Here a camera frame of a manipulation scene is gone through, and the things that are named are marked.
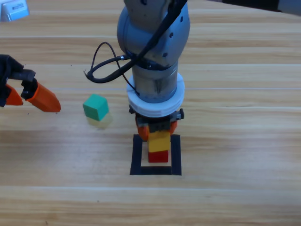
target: green cube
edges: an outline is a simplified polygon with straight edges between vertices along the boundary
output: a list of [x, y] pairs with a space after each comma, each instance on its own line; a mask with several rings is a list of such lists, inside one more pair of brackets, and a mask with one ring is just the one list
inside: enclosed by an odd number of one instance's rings
[[109, 112], [108, 101], [106, 98], [92, 94], [83, 103], [85, 115], [91, 119], [101, 121]]

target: yellow block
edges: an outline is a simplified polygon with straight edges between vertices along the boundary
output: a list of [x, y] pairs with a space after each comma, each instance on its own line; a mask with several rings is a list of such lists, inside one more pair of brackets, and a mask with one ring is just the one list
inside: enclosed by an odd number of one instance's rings
[[170, 150], [170, 131], [162, 130], [150, 133], [147, 144], [151, 153]]

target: red block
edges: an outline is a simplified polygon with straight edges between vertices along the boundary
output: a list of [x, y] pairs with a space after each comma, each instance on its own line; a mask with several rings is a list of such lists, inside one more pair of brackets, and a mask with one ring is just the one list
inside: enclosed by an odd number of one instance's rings
[[158, 162], [168, 162], [168, 150], [162, 152], [149, 152], [149, 162], [158, 163]]

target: black cable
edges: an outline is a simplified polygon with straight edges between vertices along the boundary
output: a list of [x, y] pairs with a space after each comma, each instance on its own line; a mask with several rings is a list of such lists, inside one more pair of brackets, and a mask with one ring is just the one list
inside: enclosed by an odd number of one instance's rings
[[[110, 47], [110, 49], [111, 49], [111, 51], [112, 51], [112, 53], [113, 53], [113, 55], [114, 55], [114, 58], [109, 59], [109, 60], [106, 60], [106, 61], [104, 61], [104, 62], [102, 62], [102, 63], [96, 65], [95, 67], [93, 67], [93, 66], [94, 66], [94, 62], [95, 62], [95, 58], [96, 58], [96, 55], [97, 55], [97, 52], [98, 52], [98, 50], [100, 49], [100, 47], [101, 47], [102, 45], [104, 45], [104, 44], [107, 44], [107, 45]], [[107, 83], [107, 82], [113, 81], [115, 78], [112, 79], [112, 77], [109, 77], [109, 76], [107, 76], [107, 77], [105, 77], [105, 78], [97, 79], [97, 78], [95, 78], [95, 77], [93, 76], [93, 73], [94, 73], [97, 69], [101, 68], [102, 66], [107, 65], [107, 64], [109, 64], [109, 63], [112, 63], [112, 62], [114, 62], [114, 61], [116, 61], [118, 68], [120, 68], [120, 64], [119, 64], [119, 62], [118, 62], [119, 60], [129, 60], [129, 57], [128, 57], [127, 55], [116, 56], [116, 53], [115, 53], [113, 47], [112, 47], [108, 42], [105, 41], [105, 42], [101, 43], [101, 44], [98, 46], [98, 48], [96, 49], [96, 51], [95, 51], [95, 53], [94, 53], [94, 56], [93, 56], [93, 60], [92, 60], [92, 64], [91, 64], [91, 69], [90, 69], [90, 71], [89, 71], [88, 73], [86, 73], [86, 72], [84, 71], [85, 76], [86, 76], [90, 81], [92, 81], [92, 82], [94, 82], [94, 83]], [[131, 88], [139, 95], [139, 93], [137, 92], [136, 88], [133, 87], [133, 85], [127, 80], [126, 76], [125, 76], [124, 74], [121, 74], [121, 75], [122, 75], [123, 78], [126, 80], [126, 82], [129, 84], [129, 86], [130, 86], [130, 87], [131, 87]]]

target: white object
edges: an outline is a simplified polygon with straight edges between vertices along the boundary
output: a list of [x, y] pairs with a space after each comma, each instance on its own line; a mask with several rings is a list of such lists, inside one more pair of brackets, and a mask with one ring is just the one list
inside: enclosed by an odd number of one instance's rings
[[[135, 87], [134, 79], [131, 77], [129, 82]], [[168, 116], [179, 109], [183, 103], [185, 96], [185, 82], [183, 77], [178, 73], [177, 76], [177, 90], [175, 94], [167, 101], [161, 103], [148, 103], [141, 100], [136, 92], [127, 85], [127, 97], [131, 107], [139, 114], [159, 118]]]
[[26, 0], [0, 0], [0, 18], [2, 22], [18, 20], [29, 16]]

